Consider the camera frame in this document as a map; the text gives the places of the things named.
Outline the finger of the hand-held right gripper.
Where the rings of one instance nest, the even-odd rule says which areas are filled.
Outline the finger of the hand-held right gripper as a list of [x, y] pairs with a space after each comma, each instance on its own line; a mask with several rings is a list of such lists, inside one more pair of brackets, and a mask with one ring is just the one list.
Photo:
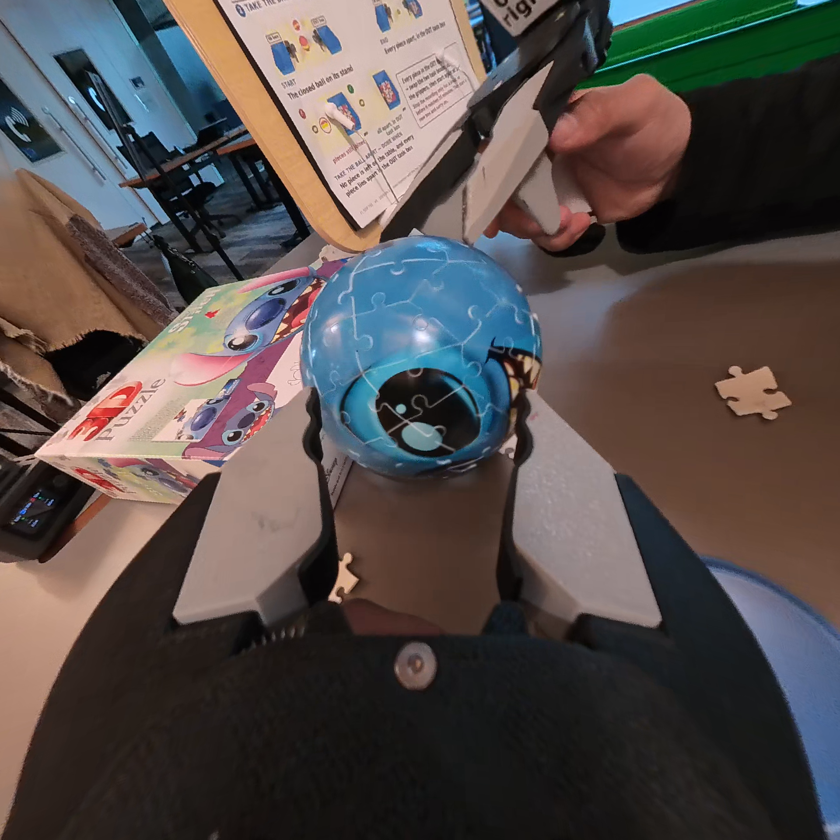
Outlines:
[[507, 101], [463, 186], [463, 240], [474, 244], [508, 200], [516, 198], [546, 235], [554, 234], [549, 129], [535, 102], [553, 62], [524, 82]]
[[455, 228], [487, 226], [486, 167], [480, 132], [471, 124], [450, 130], [421, 166], [396, 205], [381, 217], [382, 228], [423, 228], [447, 207]]

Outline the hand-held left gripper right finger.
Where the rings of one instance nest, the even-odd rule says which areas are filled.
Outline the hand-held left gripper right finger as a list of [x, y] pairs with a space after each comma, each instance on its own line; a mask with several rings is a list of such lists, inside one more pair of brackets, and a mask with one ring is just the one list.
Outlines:
[[539, 394], [521, 394], [497, 587], [542, 618], [655, 629], [662, 615], [616, 472]]

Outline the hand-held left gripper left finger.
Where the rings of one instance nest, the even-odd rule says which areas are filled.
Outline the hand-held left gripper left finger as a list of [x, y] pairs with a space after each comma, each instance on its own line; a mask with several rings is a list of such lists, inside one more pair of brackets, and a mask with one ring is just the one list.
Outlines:
[[174, 607], [182, 625], [257, 613], [266, 625], [326, 601], [339, 574], [339, 450], [303, 388], [217, 474]]

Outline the blue puzzle ball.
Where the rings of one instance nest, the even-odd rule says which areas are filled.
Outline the blue puzzle ball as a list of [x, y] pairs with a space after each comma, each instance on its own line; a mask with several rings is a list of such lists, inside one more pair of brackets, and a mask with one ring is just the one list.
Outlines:
[[386, 478], [454, 476], [515, 434], [542, 367], [537, 316], [494, 259], [416, 235], [348, 260], [311, 305], [302, 383], [322, 431]]

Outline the blue plastic ball stand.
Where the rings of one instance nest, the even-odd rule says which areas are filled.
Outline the blue plastic ball stand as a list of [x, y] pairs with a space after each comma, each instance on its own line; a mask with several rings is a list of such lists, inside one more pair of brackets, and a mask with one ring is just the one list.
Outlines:
[[839, 635], [819, 612], [761, 574], [701, 556], [738, 608], [791, 709], [829, 838], [839, 838]]

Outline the colourful cartoon puzzle box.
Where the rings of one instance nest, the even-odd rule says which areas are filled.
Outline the colourful cartoon puzzle box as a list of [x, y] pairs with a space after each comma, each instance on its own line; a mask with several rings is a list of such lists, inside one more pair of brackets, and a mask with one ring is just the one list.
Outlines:
[[301, 391], [303, 325], [345, 263], [203, 291], [37, 459], [112, 498], [178, 502]]

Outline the person's right hand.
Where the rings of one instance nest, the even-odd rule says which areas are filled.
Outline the person's right hand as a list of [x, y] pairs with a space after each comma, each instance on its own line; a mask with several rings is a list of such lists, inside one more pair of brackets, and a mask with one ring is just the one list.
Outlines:
[[565, 164], [591, 207], [561, 204], [560, 230], [547, 235], [513, 201], [486, 229], [530, 239], [548, 253], [571, 249], [593, 227], [591, 215], [614, 225], [619, 242], [636, 253], [704, 248], [687, 231], [665, 236], [671, 202], [695, 126], [698, 102], [682, 98], [656, 79], [638, 75], [611, 87], [579, 91], [555, 123], [547, 152]]

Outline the green plastic bin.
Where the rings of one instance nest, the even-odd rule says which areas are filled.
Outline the green plastic bin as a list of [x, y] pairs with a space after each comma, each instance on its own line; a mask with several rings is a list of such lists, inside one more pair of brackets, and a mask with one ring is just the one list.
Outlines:
[[689, 91], [839, 51], [838, 1], [618, 1], [610, 17], [607, 61], [583, 88], [646, 74]]

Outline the wooden document stand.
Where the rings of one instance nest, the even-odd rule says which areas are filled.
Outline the wooden document stand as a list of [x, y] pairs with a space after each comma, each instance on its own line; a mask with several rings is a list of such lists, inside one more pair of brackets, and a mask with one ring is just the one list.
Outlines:
[[[344, 250], [370, 247], [380, 238], [385, 212], [361, 229], [354, 229], [341, 214], [301, 142], [238, 46], [216, 2], [223, 1], [167, 1], [166, 6], [315, 231]], [[469, 24], [466, 2], [452, 3], [478, 87], [486, 72]]]

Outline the black device with screen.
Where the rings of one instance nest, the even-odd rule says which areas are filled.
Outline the black device with screen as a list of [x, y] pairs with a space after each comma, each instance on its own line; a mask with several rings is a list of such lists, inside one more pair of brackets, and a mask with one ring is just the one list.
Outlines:
[[21, 465], [3, 459], [1, 561], [44, 562], [94, 492], [89, 484], [42, 461]]

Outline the black cloth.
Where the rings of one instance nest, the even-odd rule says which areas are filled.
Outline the black cloth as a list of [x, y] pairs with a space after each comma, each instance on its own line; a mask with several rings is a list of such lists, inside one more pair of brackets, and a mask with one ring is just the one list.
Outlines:
[[95, 330], [62, 349], [45, 353], [67, 393], [87, 401], [145, 347], [142, 339]]

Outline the wooden desk black legs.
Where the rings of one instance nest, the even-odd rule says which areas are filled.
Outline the wooden desk black legs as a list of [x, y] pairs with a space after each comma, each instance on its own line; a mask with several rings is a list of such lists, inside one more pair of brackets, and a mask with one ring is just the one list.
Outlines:
[[185, 152], [168, 151], [162, 143], [153, 143], [149, 134], [139, 136], [131, 127], [126, 127], [122, 138], [125, 144], [119, 151], [132, 162], [136, 173], [122, 181], [120, 187], [151, 194], [184, 239], [187, 251], [193, 255], [215, 253], [235, 279], [241, 280], [242, 276], [225, 249], [222, 222], [238, 222], [239, 217], [207, 210], [217, 192], [215, 185], [201, 179], [201, 171], [207, 167], [221, 161], [230, 163], [255, 210], [284, 207], [295, 231], [282, 242], [285, 249], [310, 235], [309, 224], [289, 188], [246, 127], [231, 129]]

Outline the black bag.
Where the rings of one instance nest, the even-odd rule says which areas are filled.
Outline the black bag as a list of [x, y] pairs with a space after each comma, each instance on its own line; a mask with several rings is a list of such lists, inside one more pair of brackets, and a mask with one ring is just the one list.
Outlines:
[[178, 294], [188, 307], [208, 289], [219, 286], [217, 281], [194, 260], [169, 245], [162, 236], [152, 236], [154, 247], [160, 252]]

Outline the beige cloth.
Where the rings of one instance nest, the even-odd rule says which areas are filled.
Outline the beige cloth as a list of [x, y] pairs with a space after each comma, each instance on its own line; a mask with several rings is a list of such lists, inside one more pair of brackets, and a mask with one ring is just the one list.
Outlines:
[[83, 403], [65, 390], [45, 353], [111, 331], [152, 341], [175, 318], [161, 290], [56, 185], [2, 158], [2, 381], [44, 411]]

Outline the dark wall sign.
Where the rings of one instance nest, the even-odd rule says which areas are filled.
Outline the dark wall sign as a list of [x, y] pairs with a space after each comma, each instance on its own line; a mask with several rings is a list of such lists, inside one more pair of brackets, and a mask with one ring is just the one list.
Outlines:
[[1, 79], [1, 131], [31, 163], [63, 154], [60, 145], [4, 79]]
[[[59, 52], [54, 54], [53, 58], [78, 90], [91, 111], [96, 114], [101, 124], [108, 131], [116, 131], [112, 116], [116, 116], [121, 125], [132, 122], [131, 116], [125, 111], [121, 101], [109, 87], [104, 76], [95, 67], [84, 49], [78, 48]], [[106, 105], [100, 95], [99, 89], [94, 84], [93, 77], [99, 79], [100, 87], [107, 92], [110, 106]]]

